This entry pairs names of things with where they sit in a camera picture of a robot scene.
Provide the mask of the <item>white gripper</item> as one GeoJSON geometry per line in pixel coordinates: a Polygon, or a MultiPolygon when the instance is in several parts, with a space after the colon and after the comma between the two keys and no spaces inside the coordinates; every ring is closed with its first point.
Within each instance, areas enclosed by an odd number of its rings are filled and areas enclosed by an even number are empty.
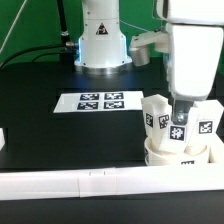
{"type": "Polygon", "coordinates": [[[171,121],[186,125],[192,101],[205,100],[212,88],[224,40],[221,27],[169,25],[171,121]]]}

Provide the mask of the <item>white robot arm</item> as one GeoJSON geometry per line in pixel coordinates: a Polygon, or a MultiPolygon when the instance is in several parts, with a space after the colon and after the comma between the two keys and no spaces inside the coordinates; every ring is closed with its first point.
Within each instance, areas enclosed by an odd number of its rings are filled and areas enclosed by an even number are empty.
{"type": "Polygon", "coordinates": [[[134,36],[120,31],[119,0],[82,0],[84,31],[78,40],[78,70],[111,74],[149,62],[150,44],[165,55],[171,120],[189,122],[196,101],[207,99],[224,44],[224,0],[153,0],[153,17],[163,26],[134,36]]]}

